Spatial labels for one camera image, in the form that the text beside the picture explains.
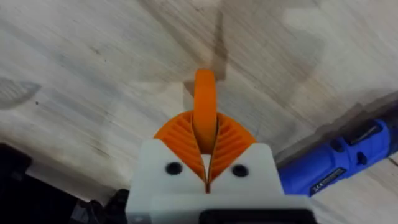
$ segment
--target wood grain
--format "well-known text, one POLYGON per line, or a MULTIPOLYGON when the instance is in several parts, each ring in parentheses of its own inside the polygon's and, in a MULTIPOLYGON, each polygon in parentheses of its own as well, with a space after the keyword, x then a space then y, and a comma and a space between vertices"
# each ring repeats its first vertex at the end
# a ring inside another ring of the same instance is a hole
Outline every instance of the wood grain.
MULTIPOLYGON (((219 111, 284 161, 396 100, 396 10, 395 0, 4 0, 0 136, 33 156, 32 175, 106 200, 129 187, 141 142, 192 107, 195 70, 211 68, 219 111)), ((320 222, 395 222, 397 169, 382 161, 317 195, 320 222)))

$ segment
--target black object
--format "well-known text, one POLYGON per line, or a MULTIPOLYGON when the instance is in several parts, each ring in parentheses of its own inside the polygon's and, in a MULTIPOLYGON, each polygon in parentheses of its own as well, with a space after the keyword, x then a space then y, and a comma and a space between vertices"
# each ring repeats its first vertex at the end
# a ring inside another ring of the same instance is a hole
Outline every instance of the black object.
POLYGON ((66 224, 77 198, 25 175, 32 160, 0 144, 2 223, 66 224))
POLYGON ((170 175, 179 175, 182 172, 182 165, 179 162, 171 162, 166 165, 166 173, 170 175))
POLYGON ((350 131, 349 133, 343 136, 344 140, 350 146, 353 146, 365 139, 370 138, 372 135, 381 132, 382 127, 380 124, 375 122, 374 120, 367 121, 357 127, 356 129, 350 131))
POLYGON ((363 154, 363 152, 358 152, 356 154, 356 158, 358 160, 358 164, 366 165, 368 163, 368 159, 366 158, 365 154, 363 154))
POLYGON ((128 190, 116 192, 105 207, 83 202, 26 175, 31 163, 29 156, 0 143, 1 223, 127 224, 128 190))
POLYGON ((206 210, 199 224, 317 224, 306 209, 206 210))
POLYGON ((246 166, 244 166, 242 164, 237 164, 232 167, 232 173, 236 177, 245 177, 245 176, 249 175, 249 170, 246 166))
POLYGON ((343 146, 336 139, 330 141, 330 147, 332 147, 336 152, 344 152, 343 146))

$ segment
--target blue power tool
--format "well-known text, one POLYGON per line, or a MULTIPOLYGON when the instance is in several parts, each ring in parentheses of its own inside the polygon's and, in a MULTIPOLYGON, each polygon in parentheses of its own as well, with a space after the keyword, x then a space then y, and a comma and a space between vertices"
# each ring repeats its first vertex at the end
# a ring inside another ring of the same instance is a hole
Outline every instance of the blue power tool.
POLYGON ((312 196, 398 150, 398 110, 368 120, 279 169, 285 194, 312 196))

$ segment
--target orange plastic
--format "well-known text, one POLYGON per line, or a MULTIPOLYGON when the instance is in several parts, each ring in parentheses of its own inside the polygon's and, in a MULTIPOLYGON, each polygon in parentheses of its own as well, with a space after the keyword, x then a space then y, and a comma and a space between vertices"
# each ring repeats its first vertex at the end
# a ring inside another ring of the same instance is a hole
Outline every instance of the orange plastic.
POLYGON ((162 140, 183 163, 206 182, 205 166, 193 133, 192 115, 193 111, 187 111, 172 118, 159 129, 154 138, 162 140))
POLYGON ((216 80, 211 70, 199 69, 195 75, 193 131, 201 153, 211 154, 217 131, 216 80))
POLYGON ((239 123, 218 113, 216 144, 211 155, 208 183, 216 179, 256 139, 239 123))
POLYGON ((155 138, 189 166, 210 191, 210 183, 256 140, 239 123, 217 113, 216 80, 211 70, 196 73, 193 107, 163 125, 155 138), (207 179, 202 154, 211 154, 207 179))

